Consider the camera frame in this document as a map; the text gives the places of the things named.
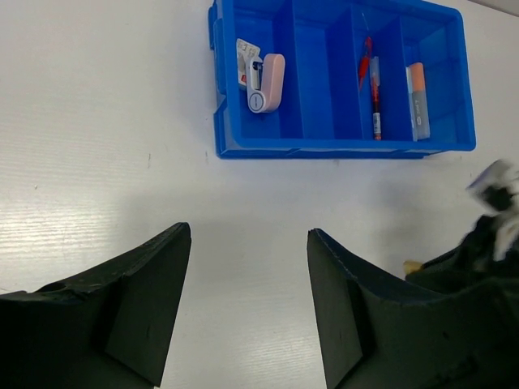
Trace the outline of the white red eraser pack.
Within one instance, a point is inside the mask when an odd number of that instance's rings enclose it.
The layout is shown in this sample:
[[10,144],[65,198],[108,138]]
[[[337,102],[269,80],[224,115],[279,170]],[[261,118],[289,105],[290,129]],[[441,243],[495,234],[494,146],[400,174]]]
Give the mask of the white red eraser pack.
[[245,89],[247,86],[246,68],[251,58],[260,55],[260,47],[241,38],[236,40],[237,66],[238,66],[238,86]]

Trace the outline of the orange highlighter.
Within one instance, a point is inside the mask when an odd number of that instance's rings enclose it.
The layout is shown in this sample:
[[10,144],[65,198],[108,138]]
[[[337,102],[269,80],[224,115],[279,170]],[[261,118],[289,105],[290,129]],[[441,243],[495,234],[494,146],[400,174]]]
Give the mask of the orange highlighter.
[[431,130],[423,64],[421,62],[415,62],[406,67],[406,75],[413,139],[414,141],[429,139],[431,137]]

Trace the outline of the red pen crossed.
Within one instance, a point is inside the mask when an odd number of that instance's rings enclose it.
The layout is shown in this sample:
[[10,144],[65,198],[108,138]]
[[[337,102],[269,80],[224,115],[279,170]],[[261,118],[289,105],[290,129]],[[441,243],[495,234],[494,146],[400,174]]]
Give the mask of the red pen crossed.
[[372,55],[372,39],[370,36],[364,41],[364,51],[358,65],[358,88],[362,89],[363,82],[367,76]]

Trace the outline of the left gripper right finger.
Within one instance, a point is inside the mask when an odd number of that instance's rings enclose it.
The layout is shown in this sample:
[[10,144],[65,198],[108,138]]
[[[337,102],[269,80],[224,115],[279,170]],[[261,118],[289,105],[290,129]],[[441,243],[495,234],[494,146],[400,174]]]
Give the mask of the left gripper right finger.
[[517,387],[516,280],[436,293],[321,229],[308,233],[307,262],[327,387]]

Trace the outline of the red pen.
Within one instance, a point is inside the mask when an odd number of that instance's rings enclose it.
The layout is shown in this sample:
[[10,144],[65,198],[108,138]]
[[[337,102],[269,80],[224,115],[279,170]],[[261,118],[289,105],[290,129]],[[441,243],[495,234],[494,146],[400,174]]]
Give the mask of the red pen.
[[379,58],[370,60],[371,105],[374,140],[382,139],[380,119],[380,66]]

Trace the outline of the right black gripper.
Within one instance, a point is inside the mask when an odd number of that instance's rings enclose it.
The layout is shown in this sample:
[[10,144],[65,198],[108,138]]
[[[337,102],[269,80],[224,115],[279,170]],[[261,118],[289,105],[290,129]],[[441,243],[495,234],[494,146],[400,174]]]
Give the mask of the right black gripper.
[[481,216],[459,246],[425,262],[405,276],[405,280],[435,292],[459,292],[492,277],[518,277],[518,244],[505,259],[493,259],[499,219]]

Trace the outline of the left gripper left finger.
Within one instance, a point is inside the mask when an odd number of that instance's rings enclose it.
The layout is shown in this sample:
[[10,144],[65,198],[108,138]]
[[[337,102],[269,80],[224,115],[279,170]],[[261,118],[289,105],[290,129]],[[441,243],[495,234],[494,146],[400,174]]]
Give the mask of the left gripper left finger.
[[190,226],[177,223],[77,275],[3,294],[2,387],[159,387],[190,251]]

